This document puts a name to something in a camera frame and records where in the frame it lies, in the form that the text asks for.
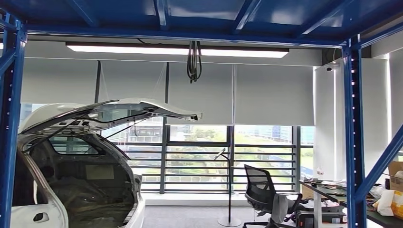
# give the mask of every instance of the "blue ceiling panel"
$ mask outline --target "blue ceiling panel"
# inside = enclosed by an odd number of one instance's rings
[[[35,34],[334,44],[403,15],[403,0],[2,0],[0,8]]]

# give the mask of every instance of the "bottle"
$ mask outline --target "bottle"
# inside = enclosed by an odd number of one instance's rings
[[[323,174],[324,174],[324,172],[323,172],[322,166],[319,166],[319,167],[316,169],[316,173],[317,173],[317,178],[318,178],[318,180],[323,180]]]

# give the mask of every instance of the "floor lamp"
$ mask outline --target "floor lamp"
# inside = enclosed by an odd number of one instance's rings
[[[228,200],[228,216],[222,217],[218,219],[218,223],[224,227],[237,227],[239,226],[242,222],[234,217],[231,217],[231,195],[232,195],[232,172],[231,172],[231,167],[233,167],[233,164],[231,162],[231,159],[229,159],[225,154],[225,148],[222,149],[215,157],[214,160],[217,160],[220,156],[225,158],[227,160],[227,167],[228,167],[228,194],[229,194],[229,200]]]

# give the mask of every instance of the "lamp base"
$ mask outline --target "lamp base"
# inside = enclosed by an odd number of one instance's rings
[[[218,224],[220,224],[224,227],[237,227],[242,224],[242,222],[239,219],[234,218],[234,217],[231,217],[231,222],[229,222],[228,216],[218,219],[217,222],[218,222]]]

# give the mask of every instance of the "ceiling light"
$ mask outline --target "ceiling light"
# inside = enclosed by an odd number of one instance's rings
[[[67,42],[66,46],[76,52],[159,54],[159,55],[187,55],[189,53],[189,49],[186,45]],[[289,51],[287,48],[269,48],[269,47],[202,46],[201,48],[202,48],[201,49],[202,56],[226,56],[226,57],[283,58]]]

